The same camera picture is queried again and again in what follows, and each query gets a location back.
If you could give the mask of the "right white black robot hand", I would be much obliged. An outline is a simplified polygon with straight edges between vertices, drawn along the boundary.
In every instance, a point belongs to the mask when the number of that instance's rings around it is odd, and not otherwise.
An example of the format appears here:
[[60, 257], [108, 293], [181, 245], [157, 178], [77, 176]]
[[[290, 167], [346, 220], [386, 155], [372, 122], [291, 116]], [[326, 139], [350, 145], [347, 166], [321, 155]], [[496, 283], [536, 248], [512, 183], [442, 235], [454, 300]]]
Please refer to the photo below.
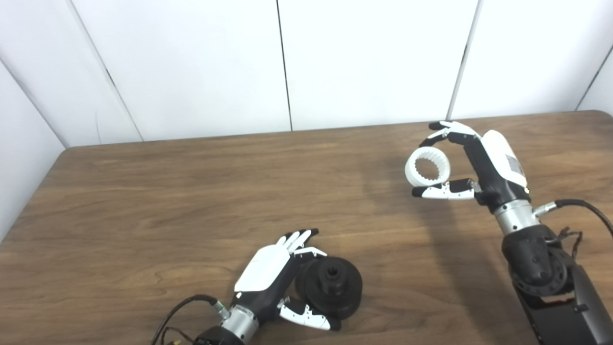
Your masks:
[[420, 148], [434, 147], [443, 140], [462, 146], [477, 180], [465, 178], [414, 186], [413, 197], [475, 199], [491, 213], [508, 203], [531, 201], [523, 168], [500, 132], [489, 130], [479, 135], [471, 127], [456, 121], [438, 121], [429, 124], [429, 129], [435, 133], [424, 139]]

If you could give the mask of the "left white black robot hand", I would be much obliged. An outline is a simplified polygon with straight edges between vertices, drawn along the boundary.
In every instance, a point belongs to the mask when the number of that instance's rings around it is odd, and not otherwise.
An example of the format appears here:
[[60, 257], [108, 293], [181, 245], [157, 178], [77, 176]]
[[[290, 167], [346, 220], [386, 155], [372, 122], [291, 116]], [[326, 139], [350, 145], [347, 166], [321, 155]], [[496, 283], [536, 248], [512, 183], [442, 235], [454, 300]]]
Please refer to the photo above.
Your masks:
[[304, 327], [340, 331], [339, 319], [285, 294], [303, 266], [328, 256], [307, 245], [318, 233], [318, 229], [286, 233], [260, 248], [234, 286], [231, 309], [248, 316], [258, 328], [281, 317]]

